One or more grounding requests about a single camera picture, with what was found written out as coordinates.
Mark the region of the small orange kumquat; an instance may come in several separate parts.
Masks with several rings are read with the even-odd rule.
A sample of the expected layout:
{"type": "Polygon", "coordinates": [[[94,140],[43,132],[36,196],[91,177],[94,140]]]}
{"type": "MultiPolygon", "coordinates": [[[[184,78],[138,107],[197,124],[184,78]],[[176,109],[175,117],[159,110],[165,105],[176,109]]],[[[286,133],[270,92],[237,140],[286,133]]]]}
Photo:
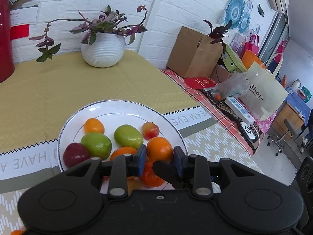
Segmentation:
{"type": "Polygon", "coordinates": [[[104,134],[104,131],[105,131],[104,125],[97,118],[89,118],[84,123],[84,132],[86,134],[94,132],[104,134]]]}

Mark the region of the dark red plum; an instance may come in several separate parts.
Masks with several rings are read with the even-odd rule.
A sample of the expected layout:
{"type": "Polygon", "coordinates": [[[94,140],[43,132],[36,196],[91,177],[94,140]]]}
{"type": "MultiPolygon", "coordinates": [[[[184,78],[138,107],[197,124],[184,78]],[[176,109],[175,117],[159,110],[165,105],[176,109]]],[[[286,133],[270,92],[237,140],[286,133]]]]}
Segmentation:
{"type": "Polygon", "coordinates": [[[63,154],[63,160],[68,168],[71,168],[91,158],[90,151],[81,143],[69,144],[63,154]]]}

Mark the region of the white round plate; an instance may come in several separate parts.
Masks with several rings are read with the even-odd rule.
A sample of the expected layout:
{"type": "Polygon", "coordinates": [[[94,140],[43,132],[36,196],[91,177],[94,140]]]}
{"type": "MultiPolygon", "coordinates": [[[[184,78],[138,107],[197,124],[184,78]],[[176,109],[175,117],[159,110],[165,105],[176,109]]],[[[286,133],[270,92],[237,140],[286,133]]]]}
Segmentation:
{"type": "Polygon", "coordinates": [[[179,130],[162,114],[140,103],[126,100],[104,100],[91,103],[76,111],[62,127],[57,143],[58,163],[62,172],[68,167],[63,160],[66,147],[80,142],[85,135],[84,124],[89,118],[97,118],[104,125],[104,134],[112,142],[112,151],[119,148],[113,135],[121,125],[131,125],[141,131],[146,122],[153,122],[160,129],[160,137],[169,141],[172,147],[179,145],[188,153],[179,130]]]}

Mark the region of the bedding calendar poster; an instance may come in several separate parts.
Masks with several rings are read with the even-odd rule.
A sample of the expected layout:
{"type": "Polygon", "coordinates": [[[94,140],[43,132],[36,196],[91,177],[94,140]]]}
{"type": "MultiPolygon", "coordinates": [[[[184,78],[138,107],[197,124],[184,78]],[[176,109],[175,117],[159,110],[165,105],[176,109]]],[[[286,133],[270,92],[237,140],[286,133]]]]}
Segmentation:
{"type": "Polygon", "coordinates": [[[8,0],[10,4],[10,39],[24,38],[29,35],[31,24],[38,17],[40,0],[8,0]]]}

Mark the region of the purple green trailing plant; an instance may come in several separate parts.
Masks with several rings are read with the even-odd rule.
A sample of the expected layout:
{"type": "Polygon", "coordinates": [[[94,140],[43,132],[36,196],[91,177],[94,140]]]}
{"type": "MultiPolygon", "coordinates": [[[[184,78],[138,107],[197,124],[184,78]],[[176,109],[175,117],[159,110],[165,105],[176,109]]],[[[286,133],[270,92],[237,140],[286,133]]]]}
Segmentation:
{"type": "Polygon", "coordinates": [[[130,37],[129,44],[135,41],[135,36],[137,33],[144,33],[147,28],[144,26],[144,22],[148,15],[148,9],[145,5],[140,5],[137,7],[136,12],[144,12],[144,18],[138,24],[129,24],[121,26],[122,22],[127,22],[128,17],[123,13],[119,12],[118,9],[112,10],[110,6],[106,7],[105,11],[102,11],[97,19],[89,20],[82,13],[79,13],[79,19],[66,19],[59,18],[46,22],[46,27],[41,36],[30,37],[31,41],[38,41],[36,47],[41,53],[36,59],[36,62],[43,63],[47,59],[52,59],[55,54],[60,50],[61,44],[55,44],[55,41],[49,36],[49,31],[51,24],[58,21],[68,21],[68,22],[80,22],[77,27],[74,27],[69,32],[72,34],[85,33],[85,36],[81,40],[83,45],[94,45],[97,36],[100,33],[114,34],[121,37],[130,37]]]}

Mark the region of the beige tote bag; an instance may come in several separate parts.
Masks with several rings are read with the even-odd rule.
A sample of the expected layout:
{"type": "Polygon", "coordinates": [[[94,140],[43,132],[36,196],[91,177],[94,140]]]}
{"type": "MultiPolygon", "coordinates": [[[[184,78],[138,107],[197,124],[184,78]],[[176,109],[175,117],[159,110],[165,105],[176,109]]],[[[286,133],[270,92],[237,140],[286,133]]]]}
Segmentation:
{"type": "Polygon", "coordinates": [[[274,57],[279,55],[281,60],[273,73],[267,70],[259,58],[249,50],[242,58],[242,63],[248,72],[249,90],[239,99],[259,121],[270,118],[288,96],[286,89],[275,79],[281,68],[284,56],[281,53],[277,53],[271,57],[271,60],[273,60],[274,57]]]}

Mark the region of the red thermos jug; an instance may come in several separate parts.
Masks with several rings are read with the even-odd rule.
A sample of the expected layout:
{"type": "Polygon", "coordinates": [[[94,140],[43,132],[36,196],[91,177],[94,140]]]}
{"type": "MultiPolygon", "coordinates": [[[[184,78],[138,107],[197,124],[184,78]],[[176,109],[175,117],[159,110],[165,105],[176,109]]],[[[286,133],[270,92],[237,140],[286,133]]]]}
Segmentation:
{"type": "Polygon", "coordinates": [[[1,0],[0,24],[0,81],[3,82],[14,72],[12,45],[10,38],[10,6],[8,0],[1,0]]]}

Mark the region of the orange kumquat on table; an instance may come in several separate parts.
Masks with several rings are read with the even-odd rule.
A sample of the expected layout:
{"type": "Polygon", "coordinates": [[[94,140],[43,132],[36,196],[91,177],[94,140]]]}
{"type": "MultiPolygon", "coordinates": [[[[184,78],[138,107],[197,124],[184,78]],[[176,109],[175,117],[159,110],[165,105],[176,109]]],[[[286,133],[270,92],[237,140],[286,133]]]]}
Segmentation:
{"type": "Polygon", "coordinates": [[[128,147],[128,146],[123,146],[120,147],[119,149],[115,150],[111,157],[110,157],[110,161],[113,161],[115,157],[119,156],[119,155],[124,155],[124,154],[131,154],[134,155],[136,154],[137,149],[134,149],[132,147],[128,147]]]}

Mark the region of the blue round wall decoration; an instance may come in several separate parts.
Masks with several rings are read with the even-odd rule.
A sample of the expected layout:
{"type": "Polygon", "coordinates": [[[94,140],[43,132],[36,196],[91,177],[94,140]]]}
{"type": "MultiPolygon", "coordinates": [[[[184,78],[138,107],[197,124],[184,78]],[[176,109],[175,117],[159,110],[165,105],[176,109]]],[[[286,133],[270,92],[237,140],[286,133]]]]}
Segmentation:
{"type": "Polygon", "coordinates": [[[224,24],[232,21],[230,29],[235,29],[241,23],[245,12],[245,0],[230,0],[224,11],[224,24]]]}

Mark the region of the brown cardboard box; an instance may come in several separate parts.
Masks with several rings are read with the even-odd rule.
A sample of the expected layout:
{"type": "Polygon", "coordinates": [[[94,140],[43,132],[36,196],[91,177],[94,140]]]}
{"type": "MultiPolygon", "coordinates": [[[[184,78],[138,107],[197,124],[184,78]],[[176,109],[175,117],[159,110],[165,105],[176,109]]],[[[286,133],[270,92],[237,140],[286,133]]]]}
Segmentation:
{"type": "Polygon", "coordinates": [[[211,76],[220,58],[222,43],[187,27],[181,27],[171,51],[167,68],[182,78],[211,76]]]}

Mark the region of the dark purple leafy plant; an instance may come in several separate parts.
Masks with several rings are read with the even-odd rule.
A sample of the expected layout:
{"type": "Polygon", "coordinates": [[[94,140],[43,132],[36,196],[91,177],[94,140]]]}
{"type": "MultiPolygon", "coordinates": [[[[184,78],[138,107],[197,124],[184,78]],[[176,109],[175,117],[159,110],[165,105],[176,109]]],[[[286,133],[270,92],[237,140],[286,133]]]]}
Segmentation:
{"type": "Polygon", "coordinates": [[[223,48],[223,53],[226,52],[226,44],[223,41],[223,37],[226,37],[226,33],[228,33],[228,30],[232,26],[232,20],[230,20],[225,26],[219,26],[213,29],[213,25],[208,20],[203,20],[205,23],[207,23],[211,29],[211,32],[209,34],[209,37],[212,39],[210,44],[215,43],[221,43],[223,48]]]}

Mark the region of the white ribbed plant pot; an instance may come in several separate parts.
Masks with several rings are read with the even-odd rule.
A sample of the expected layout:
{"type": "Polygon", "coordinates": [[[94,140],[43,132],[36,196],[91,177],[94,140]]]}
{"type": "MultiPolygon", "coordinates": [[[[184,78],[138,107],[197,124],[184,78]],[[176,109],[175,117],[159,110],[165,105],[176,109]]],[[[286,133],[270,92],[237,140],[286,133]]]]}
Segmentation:
{"type": "Polygon", "coordinates": [[[92,45],[81,45],[81,53],[89,65],[107,68],[121,60],[125,47],[126,41],[124,36],[113,33],[97,33],[96,40],[92,45]]]}

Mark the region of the red orange tomato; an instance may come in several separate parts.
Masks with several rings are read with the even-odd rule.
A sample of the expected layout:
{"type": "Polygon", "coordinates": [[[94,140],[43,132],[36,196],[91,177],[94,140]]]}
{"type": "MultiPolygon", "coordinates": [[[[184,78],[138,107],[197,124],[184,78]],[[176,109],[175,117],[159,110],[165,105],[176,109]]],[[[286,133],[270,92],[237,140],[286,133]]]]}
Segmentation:
{"type": "Polygon", "coordinates": [[[158,177],[153,171],[153,162],[146,162],[143,174],[140,176],[141,182],[150,188],[162,186],[165,181],[158,177]]]}

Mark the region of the green guava fruit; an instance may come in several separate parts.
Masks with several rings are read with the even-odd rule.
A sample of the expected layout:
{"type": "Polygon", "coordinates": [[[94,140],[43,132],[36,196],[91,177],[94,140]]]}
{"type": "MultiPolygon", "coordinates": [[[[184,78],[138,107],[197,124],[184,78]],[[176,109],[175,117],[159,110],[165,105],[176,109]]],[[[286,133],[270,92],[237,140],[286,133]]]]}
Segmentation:
{"type": "Polygon", "coordinates": [[[112,151],[111,140],[98,132],[85,134],[81,139],[81,144],[90,151],[92,157],[99,157],[103,160],[109,158],[112,151]]]}

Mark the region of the red envelope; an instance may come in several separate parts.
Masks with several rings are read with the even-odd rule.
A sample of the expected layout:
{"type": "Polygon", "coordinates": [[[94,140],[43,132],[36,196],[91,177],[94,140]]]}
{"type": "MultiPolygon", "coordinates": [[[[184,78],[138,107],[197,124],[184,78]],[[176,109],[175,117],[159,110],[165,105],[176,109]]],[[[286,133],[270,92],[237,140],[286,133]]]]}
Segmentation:
{"type": "Polygon", "coordinates": [[[188,87],[196,90],[213,88],[216,86],[216,83],[207,77],[185,78],[184,82],[188,87]]]}

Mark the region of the yellow green tablecloth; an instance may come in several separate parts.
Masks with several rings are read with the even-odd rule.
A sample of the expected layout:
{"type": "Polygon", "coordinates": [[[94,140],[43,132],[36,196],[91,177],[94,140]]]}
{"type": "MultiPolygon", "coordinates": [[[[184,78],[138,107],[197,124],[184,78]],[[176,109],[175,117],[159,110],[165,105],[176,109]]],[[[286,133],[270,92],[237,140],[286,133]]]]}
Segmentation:
{"type": "Polygon", "coordinates": [[[258,169],[238,127],[206,96],[133,51],[107,69],[87,65],[79,52],[45,63],[27,61],[1,83],[1,234],[23,230],[19,197],[59,172],[57,139],[68,118],[85,105],[110,99],[144,104],[174,125],[212,116],[212,126],[185,137],[189,152],[210,161],[229,157],[258,169]]]}

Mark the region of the orange mandarin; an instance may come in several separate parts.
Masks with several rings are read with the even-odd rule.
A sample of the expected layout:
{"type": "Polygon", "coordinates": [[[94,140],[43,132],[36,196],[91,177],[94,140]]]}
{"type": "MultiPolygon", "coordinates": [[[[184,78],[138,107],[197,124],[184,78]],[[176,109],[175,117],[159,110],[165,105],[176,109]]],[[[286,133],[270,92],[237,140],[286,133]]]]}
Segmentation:
{"type": "Polygon", "coordinates": [[[154,137],[150,139],[146,146],[146,153],[149,161],[170,162],[174,152],[170,142],[163,137],[154,137]]]}

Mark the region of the red yellow tomato fruit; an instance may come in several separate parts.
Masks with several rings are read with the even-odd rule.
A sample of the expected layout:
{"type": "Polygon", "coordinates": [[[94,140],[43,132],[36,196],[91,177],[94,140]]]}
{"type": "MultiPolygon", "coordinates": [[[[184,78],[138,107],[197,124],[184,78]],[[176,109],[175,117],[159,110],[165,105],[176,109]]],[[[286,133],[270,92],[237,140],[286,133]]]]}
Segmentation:
{"type": "Polygon", "coordinates": [[[159,136],[159,133],[160,133],[159,127],[153,122],[146,122],[142,126],[143,137],[148,141],[154,137],[159,136]]]}

